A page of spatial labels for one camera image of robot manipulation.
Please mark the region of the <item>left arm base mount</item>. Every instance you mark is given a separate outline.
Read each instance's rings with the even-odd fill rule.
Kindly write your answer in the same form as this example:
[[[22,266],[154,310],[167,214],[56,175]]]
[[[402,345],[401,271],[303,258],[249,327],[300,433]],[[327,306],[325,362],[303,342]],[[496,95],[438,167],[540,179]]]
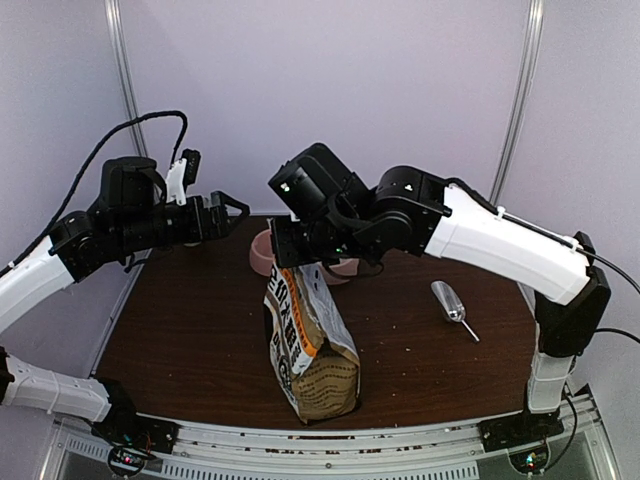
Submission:
[[[107,466],[121,478],[139,474],[157,460],[156,453],[171,454],[179,426],[169,420],[141,415],[120,382],[99,379],[105,388],[110,408],[100,422],[91,422],[91,433],[111,449]]]

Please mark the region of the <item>dog food bag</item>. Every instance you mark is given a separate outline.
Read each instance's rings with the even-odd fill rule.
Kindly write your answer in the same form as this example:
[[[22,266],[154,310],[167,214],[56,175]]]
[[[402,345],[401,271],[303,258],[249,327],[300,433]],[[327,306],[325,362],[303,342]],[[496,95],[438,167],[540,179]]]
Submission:
[[[299,421],[313,424],[356,410],[360,357],[322,269],[283,268],[272,260],[263,312],[269,360]]]

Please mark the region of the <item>pink double pet bowl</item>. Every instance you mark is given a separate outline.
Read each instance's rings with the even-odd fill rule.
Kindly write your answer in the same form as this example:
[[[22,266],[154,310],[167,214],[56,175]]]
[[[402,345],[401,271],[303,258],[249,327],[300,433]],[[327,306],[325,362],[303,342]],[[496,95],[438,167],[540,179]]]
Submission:
[[[249,264],[257,274],[268,277],[274,259],[271,231],[266,229],[258,233],[251,242]],[[357,259],[348,259],[341,260],[337,265],[332,265],[332,273],[324,267],[320,267],[320,270],[328,285],[341,285],[347,283],[351,277],[356,276],[358,268],[359,261]]]

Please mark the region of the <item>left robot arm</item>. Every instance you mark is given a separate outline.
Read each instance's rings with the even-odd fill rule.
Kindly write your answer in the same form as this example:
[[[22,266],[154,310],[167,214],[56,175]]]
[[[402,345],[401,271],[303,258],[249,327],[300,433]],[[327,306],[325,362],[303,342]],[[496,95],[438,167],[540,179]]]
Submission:
[[[7,330],[53,294],[106,264],[127,269],[150,249],[228,237],[250,214],[247,204],[221,192],[189,196],[200,155],[186,150],[166,176],[154,160],[121,157],[104,163],[97,199],[45,230],[42,239],[1,277],[1,328]],[[103,423],[123,444],[137,442],[144,424],[128,395],[110,382],[82,379],[1,353],[1,403]]]

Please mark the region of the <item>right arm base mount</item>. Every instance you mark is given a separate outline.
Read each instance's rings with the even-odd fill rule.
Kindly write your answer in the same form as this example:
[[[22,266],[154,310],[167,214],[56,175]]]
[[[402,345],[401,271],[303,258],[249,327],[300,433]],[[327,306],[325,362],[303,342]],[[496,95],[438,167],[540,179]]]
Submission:
[[[486,453],[505,450],[514,470],[524,475],[539,475],[551,460],[550,437],[564,432],[560,410],[533,414],[528,410],[483,420],[478,425]]]

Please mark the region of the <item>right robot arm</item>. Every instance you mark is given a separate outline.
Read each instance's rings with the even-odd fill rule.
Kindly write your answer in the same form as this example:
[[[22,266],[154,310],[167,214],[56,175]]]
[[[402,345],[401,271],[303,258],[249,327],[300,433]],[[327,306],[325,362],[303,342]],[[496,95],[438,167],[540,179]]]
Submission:
[[[586,234],[548,232],[490,204],[461,179],[412,166],[395,166],[368,187],[322,143],[284,163],[269,186],[290,211],[270,224],[281,267],[344,258],[375,266],[399,250],[466,263],[531,288],[537,345],[512,430],[530,442],[550,426],[572,362],[591,342],[611,297]]]

